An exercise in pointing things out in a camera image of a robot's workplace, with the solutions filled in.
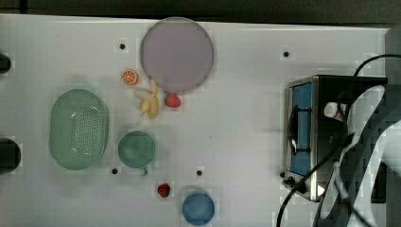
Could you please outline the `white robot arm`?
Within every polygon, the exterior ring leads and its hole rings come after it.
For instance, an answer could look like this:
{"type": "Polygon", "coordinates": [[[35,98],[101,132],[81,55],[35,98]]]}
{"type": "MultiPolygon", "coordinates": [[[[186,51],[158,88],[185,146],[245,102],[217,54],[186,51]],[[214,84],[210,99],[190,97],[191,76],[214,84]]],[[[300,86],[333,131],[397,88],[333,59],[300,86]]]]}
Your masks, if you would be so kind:
{"type": "Polygon", "coordinates": [[[378,227],[371,196],[379,166],[400,171],[400,87],[365,91],[352,104],[346,126],[351,142],[333,164],[313,227],[378,227]]]}

